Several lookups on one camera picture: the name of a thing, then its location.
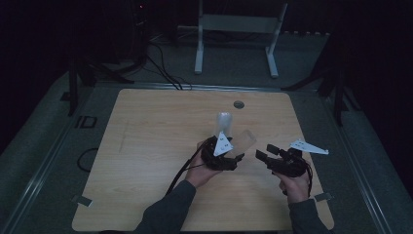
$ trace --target metal stand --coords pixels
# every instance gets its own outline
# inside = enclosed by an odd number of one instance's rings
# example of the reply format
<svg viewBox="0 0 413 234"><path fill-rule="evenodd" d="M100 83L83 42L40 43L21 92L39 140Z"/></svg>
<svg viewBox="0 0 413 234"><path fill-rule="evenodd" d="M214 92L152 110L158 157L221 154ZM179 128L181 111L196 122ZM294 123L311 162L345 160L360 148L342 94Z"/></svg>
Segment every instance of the metal stand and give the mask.
<svg viewBox="0 0 413 234"><path fill-rule="evenodd" d="M219 30L219 31L238 31L238 32L256 32L256 33L272 33L273 38L270 46L265 48L268 66L272 78L278 78L274 59L274 49L282 28L282 21L285 15L287 4L282 4L282 10L278 18L260 18L260 17L244 17L244 16L224 16L204 14L204 1L199 0L199 19L198 19L198 49L195 58L195 74L203 72L203 57L204 57L204 30Z"/></svg>

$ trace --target person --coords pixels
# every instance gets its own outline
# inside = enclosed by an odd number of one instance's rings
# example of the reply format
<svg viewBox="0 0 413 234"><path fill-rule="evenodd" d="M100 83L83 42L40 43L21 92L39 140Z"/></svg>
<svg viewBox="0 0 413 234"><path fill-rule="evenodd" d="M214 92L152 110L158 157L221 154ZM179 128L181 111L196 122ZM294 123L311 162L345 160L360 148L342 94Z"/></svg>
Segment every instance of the person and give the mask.
<svg viewBox="0 0 413 234"><path fill-rule="evenodd" d="M170 194L147 208L142 221L134 233L179 233L189 208L197 192L197 188L205 185L220 171L213 171L203 165L201 153L191 162L184 180L178 183ZM308 197L309 176L307 173L299 177L288 177L273 172L280 178L280 189L287 192L290 219L294 233L323 234L331 232L319 219L316 204Z"/></svg>

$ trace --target person's right hand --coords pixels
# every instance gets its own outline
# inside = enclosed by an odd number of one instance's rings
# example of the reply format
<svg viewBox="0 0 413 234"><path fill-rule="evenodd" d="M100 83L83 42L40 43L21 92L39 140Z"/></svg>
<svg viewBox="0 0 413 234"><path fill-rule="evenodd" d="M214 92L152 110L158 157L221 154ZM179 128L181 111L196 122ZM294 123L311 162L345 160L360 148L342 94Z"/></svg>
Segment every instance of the person's right hand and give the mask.
<svg viewBox="0 0 413 234"><path fill-rule="evenodd" d="M299 203L309 199L310 178L307 172L299 177L288 177L276 172L273 174L280 178L280 189L287 192L287 202Z"/></svg>

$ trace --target wooden tabletop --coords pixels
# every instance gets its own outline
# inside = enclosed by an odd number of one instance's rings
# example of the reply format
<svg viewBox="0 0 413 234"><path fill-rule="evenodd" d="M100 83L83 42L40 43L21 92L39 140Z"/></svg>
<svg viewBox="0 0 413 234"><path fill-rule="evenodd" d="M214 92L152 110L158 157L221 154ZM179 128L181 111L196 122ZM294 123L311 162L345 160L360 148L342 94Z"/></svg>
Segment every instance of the wooden tabletop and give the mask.
<svg viewBox="0 0 413 234"><path fill-rule="evenodd" d="M234 107L237 100L244 108ZM286 150L294 140L304 139L289 96L170 90L119 93L82 194L93 203L78 206L73 229L134 230L144 210L165 195L197 143L212 136L219 112L233 116L228 137L250 130L257 142L234 171L198 189L182 230L290 230L280 180L255 158L255 150L266 152L268 143ZM308 153L303 157L312 161ZM313 172L312 195L317 195L322 188L314 167ZM321 220L332 228L327 203L317 206Z"/></svg>

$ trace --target forearm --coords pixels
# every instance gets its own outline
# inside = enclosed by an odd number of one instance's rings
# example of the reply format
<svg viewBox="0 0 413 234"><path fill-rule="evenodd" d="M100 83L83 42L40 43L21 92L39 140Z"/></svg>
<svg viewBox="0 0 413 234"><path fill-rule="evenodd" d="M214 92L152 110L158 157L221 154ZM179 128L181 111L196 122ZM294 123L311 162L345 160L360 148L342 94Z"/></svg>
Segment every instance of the forearm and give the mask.
<svg viewBox="0 0 413 234"><path fill-rule="evenodd" d="M169 195L145 210L136 233L179 233L195 193L190 182L181 181Z"/></svg>
<svg viewBox="0 0 413 234"><path fill-rule="evenodd" d="M291 203L288 206L292 228L297 234L330 233L319 219L319 214L313 199L300 203Z"/></svg>

